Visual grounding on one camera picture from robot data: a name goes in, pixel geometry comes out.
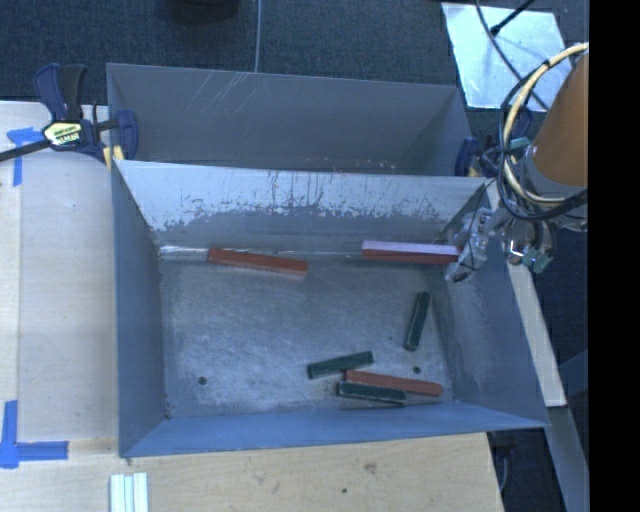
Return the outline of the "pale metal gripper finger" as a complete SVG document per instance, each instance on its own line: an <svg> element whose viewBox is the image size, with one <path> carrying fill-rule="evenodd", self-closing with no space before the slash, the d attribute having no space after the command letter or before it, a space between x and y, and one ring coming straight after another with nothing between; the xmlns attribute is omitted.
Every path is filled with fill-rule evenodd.
<svg viewBox="0 0 640 512"><path fill-rule="evenodd" d="M452 221L452 238L471 239L483 230L487 215L488 209L485 207L458 214Z"/></svg>
<svg viewBox="0 0 640 512"><path fill-rule="evenodd" d="M471 236L463 245L457 260L447 266L445 279L457 283L478 271L487 260L489 239Z"/></svg>

